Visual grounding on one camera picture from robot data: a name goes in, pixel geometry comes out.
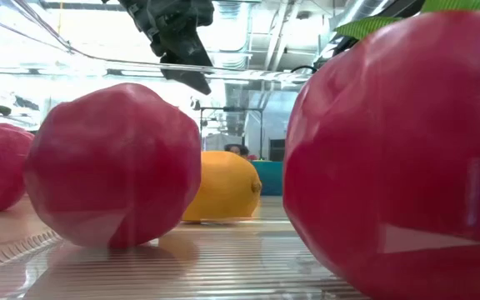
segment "teal container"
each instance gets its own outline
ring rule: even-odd
[[[262,196],[283,195],[283,163],[255,161],[252,162],[257,169],[258,176],[262,182]]]

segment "red tomato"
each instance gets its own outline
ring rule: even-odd
[[[480,299],[480,12],[367,37],[287,132],[284,206],[320,263],[374,299]]]
[[[25,166],[38,216],[80,246],[125,248],[181,220],[201,180],[198,126],[138,84],[56,106]]]

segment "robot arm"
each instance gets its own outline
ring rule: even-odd
[[[211,0],[119,0],[138,31],[151,41],[161,63],[211,67],[213,64],[199,39],[197,28],[213,23]],[[188,85],[208,95],[211,89],[200,72],[161,70],[166,79]]]

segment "ribbed plastic surface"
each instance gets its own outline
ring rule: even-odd
[[[366,299],[316,262],[279,198],[264,198],[260,215],[182,224],[125,252],[50,233],[14,259],[0,257],[0,299]]]

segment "green leaf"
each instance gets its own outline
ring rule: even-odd
[[[400,17],[365,17],[334,29],[338,34],[361,40],[378,29],[401,20]]]
[[[425,0],[422,13],[446,10],[480,10],[480,0]]]

